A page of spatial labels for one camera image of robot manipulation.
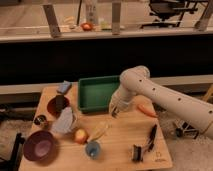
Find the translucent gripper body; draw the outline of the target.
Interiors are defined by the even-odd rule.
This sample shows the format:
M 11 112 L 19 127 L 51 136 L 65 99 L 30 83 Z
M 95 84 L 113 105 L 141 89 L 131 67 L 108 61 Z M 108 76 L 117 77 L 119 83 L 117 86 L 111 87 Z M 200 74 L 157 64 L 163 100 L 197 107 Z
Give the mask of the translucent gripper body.
M 112 116 L 112 112 L 117 113 L 124 111 L 128 107 L 129 103 L 125 101 L 111 101 L 109 104 L 109 114 Z

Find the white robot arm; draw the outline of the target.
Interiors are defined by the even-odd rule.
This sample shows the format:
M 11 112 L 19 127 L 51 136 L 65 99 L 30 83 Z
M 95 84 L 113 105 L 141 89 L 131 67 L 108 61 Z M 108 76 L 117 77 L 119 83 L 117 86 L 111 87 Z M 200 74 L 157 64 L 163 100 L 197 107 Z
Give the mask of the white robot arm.
M 126 110 L 135 95 L 143 95 L 213 139 L 213 104 L 156 84 L 146 66 L 124 70 L 119 80 L 109 103 L 113 117 Z

